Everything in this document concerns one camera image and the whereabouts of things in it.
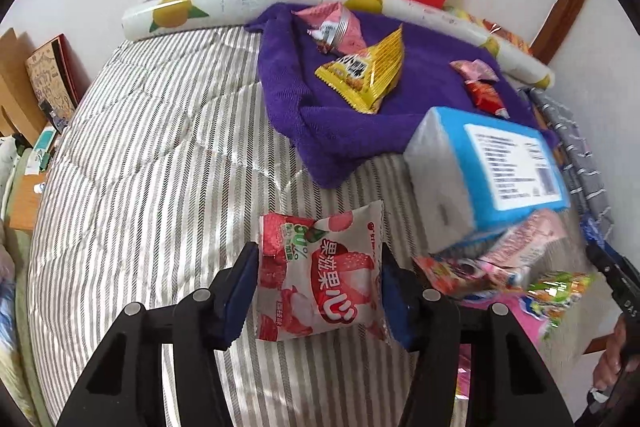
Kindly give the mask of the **right hand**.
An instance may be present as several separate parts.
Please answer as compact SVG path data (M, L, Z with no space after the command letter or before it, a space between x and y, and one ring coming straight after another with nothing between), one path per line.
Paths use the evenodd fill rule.
M600 356L600 360L592 373L592 384L598 390L605 390L613 386L616 381L622 363L620 363L620 352L626 345L626 325L623 315L621 315L614 327L612 335L608 337L605 350Z

